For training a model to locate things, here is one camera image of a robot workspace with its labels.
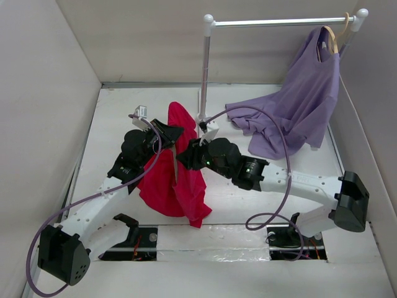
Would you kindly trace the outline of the red t-shirt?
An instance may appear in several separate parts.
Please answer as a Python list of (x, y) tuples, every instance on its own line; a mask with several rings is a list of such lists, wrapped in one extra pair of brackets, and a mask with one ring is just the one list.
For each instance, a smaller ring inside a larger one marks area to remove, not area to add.
[[(195, 120), (178, 102), (169, 104), (167, 124), (184, 128), (175, 144), (177, 154), (187, 149), (190, 140), (197, 138)], [(200, 171), (187, 170), (180, 162), (177, 165), (176, 184), (171, 149), (164, 150), (153, 169), (140, 181), (140, 197), (160, 214), (185, 217), (190, 226), (200, 228), (204, 218), (212, 212), (204, 202), (207, 186)]]

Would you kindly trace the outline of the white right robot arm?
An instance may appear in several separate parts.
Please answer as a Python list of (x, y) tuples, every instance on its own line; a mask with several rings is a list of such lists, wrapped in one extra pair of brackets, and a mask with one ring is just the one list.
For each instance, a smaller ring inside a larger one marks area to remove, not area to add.
[(288, 193), (320, 204), (317, 209), (292, 216), (288, 240), (301, 244), (308, 237), (335, 227), (349, 232), (365, 231), (369, 191), (359, 175), (313, 176), (286, 169), (260, 158), (242, 155), (226, 138), (202, 143), (191, 140), (176, 156), (188, 170), (208, 168), (244, 190)]

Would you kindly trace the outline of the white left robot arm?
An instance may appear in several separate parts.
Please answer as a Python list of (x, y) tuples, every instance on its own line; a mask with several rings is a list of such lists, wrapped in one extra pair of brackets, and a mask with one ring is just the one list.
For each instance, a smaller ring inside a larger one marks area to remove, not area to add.
[(141, 120), (143, 130), (124, 136), (121, 152), (107, 173), (98, 197), (85, 202), (59, 226), (47, 225), (40, 234), (38, 266), (65, 282), (76, 285), (90, 263), (109, 248), (138, 241), (137, 220), (117, 212), (162, 150), (171, 148), (183, 134), (182, 127), (168, 126), (156, 119)]

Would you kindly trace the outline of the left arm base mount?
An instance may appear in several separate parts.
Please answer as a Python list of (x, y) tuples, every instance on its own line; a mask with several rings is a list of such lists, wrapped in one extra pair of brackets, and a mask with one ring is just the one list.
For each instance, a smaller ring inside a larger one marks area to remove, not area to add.
[(101, 261), (156, 261), (158, 226), (140, 225), (125, 214), (118, 214), (115, 220), (123, 222), (129, 232), (126, 240), (118, 243), (99, 256)]

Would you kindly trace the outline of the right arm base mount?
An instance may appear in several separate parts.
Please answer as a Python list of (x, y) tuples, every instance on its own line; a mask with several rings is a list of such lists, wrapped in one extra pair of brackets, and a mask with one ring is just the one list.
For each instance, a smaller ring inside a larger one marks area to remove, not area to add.
[(290, 223), (275, 223), (266, 226), (265, 242), (269, 246), (271, 261), (290, 261), (296, 257), (299, 260), (327, 260), (325, 244), (322, 234), (319, 239), (315, 237), (300, 236)]

